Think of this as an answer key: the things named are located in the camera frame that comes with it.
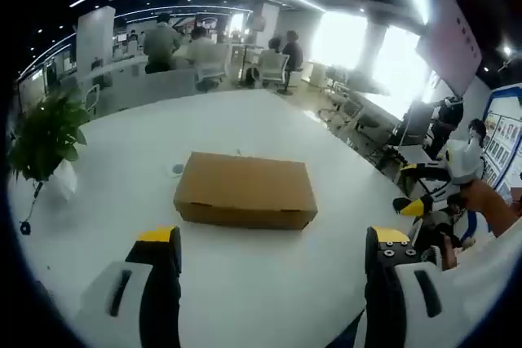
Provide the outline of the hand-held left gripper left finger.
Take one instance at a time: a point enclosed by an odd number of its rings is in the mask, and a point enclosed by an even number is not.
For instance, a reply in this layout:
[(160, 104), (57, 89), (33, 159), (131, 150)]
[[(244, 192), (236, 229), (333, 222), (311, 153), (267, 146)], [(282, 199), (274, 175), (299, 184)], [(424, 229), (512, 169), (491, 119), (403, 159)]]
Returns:
[(180, 229), (143, 232), (85, 290), (74, 320), (89, 347), (179, 347)]

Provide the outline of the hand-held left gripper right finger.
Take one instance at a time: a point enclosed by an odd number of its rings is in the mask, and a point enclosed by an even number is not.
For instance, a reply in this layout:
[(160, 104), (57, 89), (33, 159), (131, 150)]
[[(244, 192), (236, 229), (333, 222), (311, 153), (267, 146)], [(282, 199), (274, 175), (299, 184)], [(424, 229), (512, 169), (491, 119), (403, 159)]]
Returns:
[(365, 347), (460, 346), (457, 290), (439, 267), (420, 260), (407, 235), (369, 227), (365, 275)]

